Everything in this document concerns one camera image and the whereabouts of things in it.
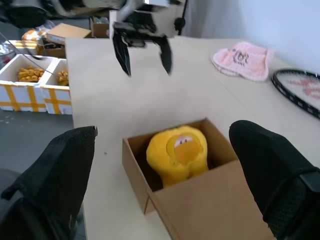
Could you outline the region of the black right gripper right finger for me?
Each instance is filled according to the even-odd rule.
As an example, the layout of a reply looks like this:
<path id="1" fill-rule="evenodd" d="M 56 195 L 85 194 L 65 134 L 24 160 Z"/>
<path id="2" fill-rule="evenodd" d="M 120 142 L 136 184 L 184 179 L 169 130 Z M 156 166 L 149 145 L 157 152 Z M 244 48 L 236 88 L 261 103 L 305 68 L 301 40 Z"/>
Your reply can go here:
<path id="1" fill-rule="evenodd" d="M 235 121 L 228 136 L 276 240 L 320 240 L 320 168 L 284 136 L 254 122 Z"/>

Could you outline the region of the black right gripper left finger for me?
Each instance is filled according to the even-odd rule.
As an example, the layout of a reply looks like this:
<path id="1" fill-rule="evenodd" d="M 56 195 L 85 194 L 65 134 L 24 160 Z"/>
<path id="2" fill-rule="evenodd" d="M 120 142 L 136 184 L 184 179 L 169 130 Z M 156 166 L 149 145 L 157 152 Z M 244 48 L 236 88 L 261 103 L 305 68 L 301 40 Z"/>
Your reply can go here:
<path id="1" fill-rule="evenodd" d="M 24 172 L 0 168 L 0 240 L 74 240 L 97 135 L 66 131 Z"/>

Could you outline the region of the black tennis racket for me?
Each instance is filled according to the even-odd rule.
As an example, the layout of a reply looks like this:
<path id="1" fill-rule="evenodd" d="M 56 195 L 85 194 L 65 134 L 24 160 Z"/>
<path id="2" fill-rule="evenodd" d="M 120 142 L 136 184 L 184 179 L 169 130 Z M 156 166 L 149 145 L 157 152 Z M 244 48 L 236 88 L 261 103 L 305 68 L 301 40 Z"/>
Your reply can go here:
<path id="1" fill-rule="evenodd" d="M 286 99 L 320 120 L 320 73 L 284 68 L 270 80 Z"/>

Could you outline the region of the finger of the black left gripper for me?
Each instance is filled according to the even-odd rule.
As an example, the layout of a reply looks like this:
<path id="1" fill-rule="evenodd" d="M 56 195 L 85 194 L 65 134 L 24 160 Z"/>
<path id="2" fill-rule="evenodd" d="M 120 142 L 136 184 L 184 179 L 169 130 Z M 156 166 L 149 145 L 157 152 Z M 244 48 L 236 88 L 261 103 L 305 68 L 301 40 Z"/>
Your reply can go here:
<path id="1" fill-rule="evenodd" d="M 116 59 L 118 60 L 122 70 L 130 77 L 131 64 L 128 46 L 123 42 L 121 33 L 118 30 L 113 31 L 112 41 Z"/>
<path id="2" fill-rule="evenodd" d="M 164 67 L 165 71 L 168 75 L 172 72 L 172 50 L 168 41 L 168 38 L 166 36 L 162 37 L 160 39 L 160 42 L 158 43 L 160 47 L 160 59 L 162 66 Z"/>

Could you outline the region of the yellow plush toy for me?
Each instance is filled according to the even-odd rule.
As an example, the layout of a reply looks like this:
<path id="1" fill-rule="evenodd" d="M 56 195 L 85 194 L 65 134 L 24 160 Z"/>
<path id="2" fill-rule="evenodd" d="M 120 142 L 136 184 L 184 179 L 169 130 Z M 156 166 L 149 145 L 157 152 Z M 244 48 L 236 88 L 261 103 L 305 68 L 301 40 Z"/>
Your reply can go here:
<path id="1" fill-rule="evenodd" d="M 164 188 L 207 172 L 207 156 L 205 135 L 188 125 L 155 134 L 146 150 L 146 160 Z"/>

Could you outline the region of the pink towel with drawing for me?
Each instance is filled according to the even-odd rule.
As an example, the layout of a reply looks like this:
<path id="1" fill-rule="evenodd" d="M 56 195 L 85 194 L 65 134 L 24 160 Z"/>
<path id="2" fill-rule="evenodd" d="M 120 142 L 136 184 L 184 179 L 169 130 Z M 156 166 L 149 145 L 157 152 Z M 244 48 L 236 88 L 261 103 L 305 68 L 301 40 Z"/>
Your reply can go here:
<path id="1" fill-rule="evenodd" d="M 230 48 L 218 50 L 210 59 L 222 74 L 263 82 L 269 75 L 269 66 L 274 55 L 273 49 L 243 41 Z"/>

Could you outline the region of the brown cardboard box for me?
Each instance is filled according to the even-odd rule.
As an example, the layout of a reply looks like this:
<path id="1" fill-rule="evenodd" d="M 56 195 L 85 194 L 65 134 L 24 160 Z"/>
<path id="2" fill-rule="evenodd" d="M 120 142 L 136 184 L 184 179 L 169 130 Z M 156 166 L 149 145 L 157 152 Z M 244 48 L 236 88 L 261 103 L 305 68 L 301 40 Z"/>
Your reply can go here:
<path id="1" fill-rule="evenodd" d="M 172 240 L 276 240 L 229 141 L 207 118 L 190 122 L 208 144 L 208 172 L 163 188 L 146 159 L 152 133 L 122 140 L 122 165 L 144 214 L 156 211 Z"/>

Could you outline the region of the black stand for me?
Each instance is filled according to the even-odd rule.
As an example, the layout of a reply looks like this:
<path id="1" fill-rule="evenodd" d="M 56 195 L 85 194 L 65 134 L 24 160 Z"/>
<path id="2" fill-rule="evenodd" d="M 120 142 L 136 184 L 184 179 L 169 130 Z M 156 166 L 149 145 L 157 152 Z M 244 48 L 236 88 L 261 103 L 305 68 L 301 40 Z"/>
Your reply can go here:
<path id="1" fill-rule="evenodd" d="M 178 35 L 180 36 L 182 34 L 182 30 L 186 25 L 186 10 L 187 10 L 187 6 L 188 6 L 188 1 L 189 0 L 185 0 L 184 1 L 184 5 L 183 5 L 183 12 L 182 12 L 182 16 L 178 17 L 175 21 L 174 21 L 174 28 L 176 31 L 178 31 Z"/>

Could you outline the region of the yellow fruit pile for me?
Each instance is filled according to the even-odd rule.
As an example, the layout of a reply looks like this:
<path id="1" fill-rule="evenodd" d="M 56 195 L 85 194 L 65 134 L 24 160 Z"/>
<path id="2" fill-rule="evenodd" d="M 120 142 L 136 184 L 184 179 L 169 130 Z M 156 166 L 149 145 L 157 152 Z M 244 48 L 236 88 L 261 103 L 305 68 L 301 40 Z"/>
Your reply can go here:
<path id="1" fill-rule="evenodd" d="M 26 31 L 22 37 L 22 41 L 32 41 L 32 42 L 38 42 L 41 40 L 43 37 L 45 37 L 47 34 L 46 29 L 30 29 Z"/>
<path id="2" fill-rule="evenodd" d="M 59 86 L 69 86 L 69 73 L 66 69 L 60 71 L 57 77 L 57 84 Z"/>
<path id="3" fill-rule="evenodd" d="M 27 68 L 20 68 L 17 72 L 17 79 L 19 82 L 26 82 L 26 83 L 37 83 L 45 70 L 42 68 L 34 68 L 32 66 L 28 66 Z"/>

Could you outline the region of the brown cardboard carton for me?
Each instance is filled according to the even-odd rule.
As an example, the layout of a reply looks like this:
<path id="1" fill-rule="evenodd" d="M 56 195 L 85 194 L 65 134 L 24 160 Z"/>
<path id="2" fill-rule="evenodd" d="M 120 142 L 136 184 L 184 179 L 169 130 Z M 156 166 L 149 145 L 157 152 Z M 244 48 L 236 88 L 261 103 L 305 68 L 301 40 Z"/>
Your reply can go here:
<path id="1" fill-rule="evenodd" d="M 91 36 L 89 29 L 60 23 L 47 32 L 46 38 L 55 43 L 64 43 L 67 38 L 86 38 Z"/>
<path id="2" fill-rule="evenodd" d="M 108 39 L 110 37 L 109 23 L 101 22 L 100 19 L 96 17 L 90 17 L 89 24 L 93 38 Z"/>
<path id="3" fill-rule="evenodd" d="M 65 46 L 61 44 L 48 43 L 45 44 L 42 50 L 42 55 L 59 59 L 66 58 Z"/>

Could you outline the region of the white foam box yellow tape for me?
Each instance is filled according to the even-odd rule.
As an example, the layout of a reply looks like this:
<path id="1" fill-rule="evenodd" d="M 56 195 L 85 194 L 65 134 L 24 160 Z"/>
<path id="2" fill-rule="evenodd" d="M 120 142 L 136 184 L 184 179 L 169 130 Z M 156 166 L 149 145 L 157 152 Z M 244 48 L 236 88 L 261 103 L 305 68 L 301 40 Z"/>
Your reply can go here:
<path id="1" fill-rule="evenodd" d="M 9 46 L 14 45 L 17 50 L 15 52 L 17 54 L 26 54 L 26 55 L 37 55 L 39 52 L 39 46 L 35 41 L 24 41 L 24 40 L 6 40 L 3 41 L 4 44 Z"/>
<path id="2" fill-rule="evenodd" d="M 45 72 L 44 80 L 40 84 L 41 94 L 49 114 L 72 115 L 72 104 L 69 86 L 60 86 L 57 83 L 58 73 L 68 71 L 66 59 L 57 58 Z"/>
<path id="3" fill-rule="evenodd" d="M 34 59 L 30 55 L 17 54 L 0 69 L 0 109 L 4 111 L 46 112 L 47 108 L 42 96 L 40 84 L 53 57 Z M 17 73 L 20 68 L 44 69 L 38 82 L 20 82 Z"/>

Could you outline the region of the black bag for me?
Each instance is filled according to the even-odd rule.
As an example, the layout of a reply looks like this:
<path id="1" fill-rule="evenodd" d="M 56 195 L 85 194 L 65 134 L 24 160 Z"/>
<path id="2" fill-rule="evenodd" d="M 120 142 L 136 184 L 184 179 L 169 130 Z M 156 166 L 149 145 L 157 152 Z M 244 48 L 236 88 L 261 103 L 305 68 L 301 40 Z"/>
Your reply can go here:
<path id="1" fill-rule="evenodd" d="M 33 6 L 0 6 L 0 22 L 11 24 L 19 29 L 35 28 L 47 21 L 46 12 Z"/>

